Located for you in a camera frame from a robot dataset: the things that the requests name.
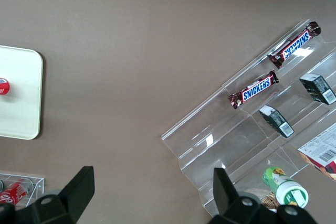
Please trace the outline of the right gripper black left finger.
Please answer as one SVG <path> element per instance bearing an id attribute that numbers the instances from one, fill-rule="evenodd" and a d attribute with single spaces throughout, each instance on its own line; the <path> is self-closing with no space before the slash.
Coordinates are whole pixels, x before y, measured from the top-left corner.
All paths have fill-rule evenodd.
<path id="1" fill-rule="evenodd" d="M 77 223 L 95 194 L 94 168 L 84 166 L 58 193 L 19 210 L 16 223 Z"/>

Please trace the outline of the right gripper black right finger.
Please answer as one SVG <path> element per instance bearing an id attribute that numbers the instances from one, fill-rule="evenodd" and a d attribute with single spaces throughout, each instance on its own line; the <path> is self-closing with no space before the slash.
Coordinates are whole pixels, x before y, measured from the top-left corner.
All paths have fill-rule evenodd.
<path id="1" fill-rule="evenodd" d="M 257 196 L 239 193 L 223 168 L 214 169 L 213 195 L 219 214 L 210 223 L 278 223 Z"/>

